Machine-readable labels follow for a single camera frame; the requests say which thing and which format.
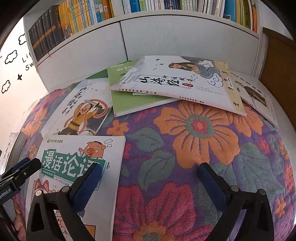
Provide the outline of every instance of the children's book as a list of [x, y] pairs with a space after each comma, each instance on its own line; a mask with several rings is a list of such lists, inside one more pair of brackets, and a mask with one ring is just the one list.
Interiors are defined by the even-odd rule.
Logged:
[[241, 99], [262, 114], [277, 130], [279, 125], [276, 120], [271, 97], [258, 88], [259, 80], [251, 75], [230, 71], [231, 80], [237, 88]]
[[[134, 62], [125, 62], [108, 67], [110, 86], [119, 81], [133, 66]], [[151, 107], [177, 101], [178, 99], [165, 96], [133, 96], [131, 92], [111, 91], [114, 115], [122, 116]]]
[[224, 62], [181, 56], [144, 56], [110, 89], [184, 99], [246, 116]]
[[112, 107], [108, 78], [81, 81], [51, 115], [41, 134], [95, 135]]
[[[63, 186], [71, 186], [93, 162], [96, 162], [103, 169], [101, 180], [85, 209], [78, 215], [95, 240], [111, 241], [125, 141], [124, 136], [46, 135], [36, 156], [41, 161], [41, 169], [29, 179], [26, 223], [37, 190], [47, 194], [57, 192]], [[55, 211], [55, 216], [65, 240], [71, 241], [60, 212]]]

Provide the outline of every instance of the illustrated man with sword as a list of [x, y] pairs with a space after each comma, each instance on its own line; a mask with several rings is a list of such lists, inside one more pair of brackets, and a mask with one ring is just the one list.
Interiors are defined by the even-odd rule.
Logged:
[[[102, 109], [103, 107], [100, 105], [100, 103], [95, 103], [90, 100], [84, 100], [85, 103], [87, 103], [84, 107], [82, 107], [85, 103], [81, 103], [74, 111], [73, 119], [70, 121], [68, 126], [63, 129], [62, 131], [59, 131], [58, 135], [78, 135], [78, 130], [80, 125], [87, 121], [89, 118], [93, 117], [97, 113], [98, 110]], [[92, 112], [89, 112], [93, 107], [95, 107], [95, 110]]]

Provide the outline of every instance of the black clamp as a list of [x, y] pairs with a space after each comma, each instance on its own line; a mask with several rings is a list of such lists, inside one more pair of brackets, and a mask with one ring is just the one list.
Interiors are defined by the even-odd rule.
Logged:
[[216, 209], [223, 212], [205, 241], [226, 241], [244, 209], [246, 213], [235, 241], [274, 241], [271, 209], [263, 189], [251, 193], [229, 186], [207, 163], [198, 167], [197, 175]]
[[77, 213], [86, 207], [101, 176], [102, 167], [94, 162], [70, 187], [47, 194], [36, 191], [28, 217], [27, 241], [65, 241], [54, 210], [60, 211], [73, 241], [95, 241]]

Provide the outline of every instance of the blue rubber pad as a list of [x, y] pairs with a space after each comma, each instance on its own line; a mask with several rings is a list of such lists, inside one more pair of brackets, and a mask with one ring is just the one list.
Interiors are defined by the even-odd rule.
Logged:
[[101, 176], [102, 168], [97, 164], [73, 196], [73, 211], [75, 213], [85, 209], [91, 195], [98, 186]]
[[226, 195], [204, 165], [198, 167], [197, 175], [216, 209], [225, 212], [227, 210]]

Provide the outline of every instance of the cabinet door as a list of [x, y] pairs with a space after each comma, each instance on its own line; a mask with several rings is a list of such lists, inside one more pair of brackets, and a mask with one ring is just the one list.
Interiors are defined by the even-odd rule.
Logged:
[[258, 38], [214, 20], [147, 16], [121, 21], [129, 60], [143, 55], [178, 55], [227, 62], [229, 68], [252, 74]]

